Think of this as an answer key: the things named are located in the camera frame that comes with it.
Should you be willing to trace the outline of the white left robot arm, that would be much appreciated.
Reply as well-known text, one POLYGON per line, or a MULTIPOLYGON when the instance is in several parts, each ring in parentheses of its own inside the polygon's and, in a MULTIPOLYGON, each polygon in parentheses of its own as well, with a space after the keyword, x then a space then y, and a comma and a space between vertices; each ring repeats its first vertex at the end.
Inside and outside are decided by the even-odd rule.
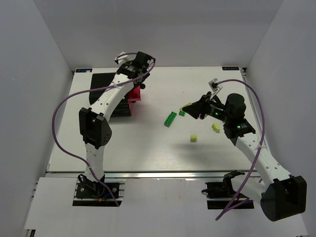
POLYGON ((104 179, 104 148, 112 136, 109 119, 125 95, 140 86, 150 75, 149 67, 155 62, 154 57, 137 52, 133 60, 119 60, 120 64, 110 86, 91 106, 79 111, 79 131, 83 137, 88 165, 79 181, 89 190, 99 193, 103 191, 99 181, 104 179))

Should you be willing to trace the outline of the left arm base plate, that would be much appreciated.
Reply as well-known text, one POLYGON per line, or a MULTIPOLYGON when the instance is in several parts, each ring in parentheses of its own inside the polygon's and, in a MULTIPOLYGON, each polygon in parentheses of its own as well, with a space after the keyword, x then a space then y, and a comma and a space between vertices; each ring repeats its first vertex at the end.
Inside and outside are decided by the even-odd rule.
POLYGON ((119 207, 124 197, 125 183, 106 182, 114 198, 108 189, 97 184, 98 191, 94 191, 83 182, 83 176, 77 179, 72 206, 81 207, 119 207))

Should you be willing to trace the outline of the pink top drawer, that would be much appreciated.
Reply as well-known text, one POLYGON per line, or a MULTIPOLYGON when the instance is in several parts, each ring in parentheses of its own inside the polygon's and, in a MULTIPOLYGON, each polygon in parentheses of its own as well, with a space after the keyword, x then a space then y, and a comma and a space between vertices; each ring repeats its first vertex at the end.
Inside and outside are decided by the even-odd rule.
POLYGON ((138 86, 133 88, 131 91, 127 93, 127 99, 130 103, 135 103, 137 101, 141 101, 141 90, 144 89, 143 86, 138 86))

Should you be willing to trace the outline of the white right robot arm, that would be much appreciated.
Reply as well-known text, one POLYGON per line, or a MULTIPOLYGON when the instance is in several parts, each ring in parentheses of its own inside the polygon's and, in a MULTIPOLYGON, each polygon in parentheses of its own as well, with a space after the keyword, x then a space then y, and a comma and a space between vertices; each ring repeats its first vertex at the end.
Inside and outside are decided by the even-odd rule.
POLYGON ((222 121, 226 137, 255 164, 262 182, 248 180, 242 187, 245 174, 232 171, 223 179, 229 195, 241 190, 243 195, 258 203, 273 222, 305 212, 307 182, 302 176, 293 176, 260 145, 255 129, 245 119, 246 104, 242 95, 229 94, 222 104, 217 96, 212 97, 208 92, 182 110, 195 119, 211 116, 222 121))

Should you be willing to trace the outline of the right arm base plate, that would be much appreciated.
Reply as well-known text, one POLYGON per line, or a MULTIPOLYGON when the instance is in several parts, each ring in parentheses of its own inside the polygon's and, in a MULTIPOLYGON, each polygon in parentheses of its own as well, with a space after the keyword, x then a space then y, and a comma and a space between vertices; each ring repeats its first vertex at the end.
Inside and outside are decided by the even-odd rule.
MULTIPOLYGON (((223 210, 234 196, 234 193, 228 193, 222 182, 205 183, 205 188, 201 190, 201 193, 206 195, 208 210, 223 210)), ((232 205, 240 204, 246 198, 245 195, 239 194, 232 205)), ((241 204, 235 209, 254 209, 253 201, 247 201, 247 203, 241 204)))

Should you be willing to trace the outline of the black pink drawer cabinet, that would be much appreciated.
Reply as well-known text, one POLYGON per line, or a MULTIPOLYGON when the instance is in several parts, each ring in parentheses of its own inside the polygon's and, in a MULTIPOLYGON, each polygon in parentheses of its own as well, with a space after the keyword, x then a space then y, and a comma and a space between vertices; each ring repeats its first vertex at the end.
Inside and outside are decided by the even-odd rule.
MULTIPOLYGON (((118 85, 129 81, 127 76, 116 73, 99 73, 92 75, 90 89, 118 85)), ((107 90, 89 93, 90 108, 96 114, 102 113, 107 120, 111 117, 129 117, 132 114, 132 103, 127 99, 127 93, 135 88, 133 82, 107 90)))

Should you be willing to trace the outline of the green upturned lego brick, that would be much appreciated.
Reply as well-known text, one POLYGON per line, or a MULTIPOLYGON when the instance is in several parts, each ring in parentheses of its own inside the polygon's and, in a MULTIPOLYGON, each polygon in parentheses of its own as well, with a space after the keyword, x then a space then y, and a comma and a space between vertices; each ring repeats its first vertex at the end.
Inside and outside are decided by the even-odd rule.
POLYGON ((190 106, 191 104, 192 104, 192 103, 190 102, 190 103, 188 103, 188 104, 182 106, 179 110, 182 110, 184 107, 190 106))

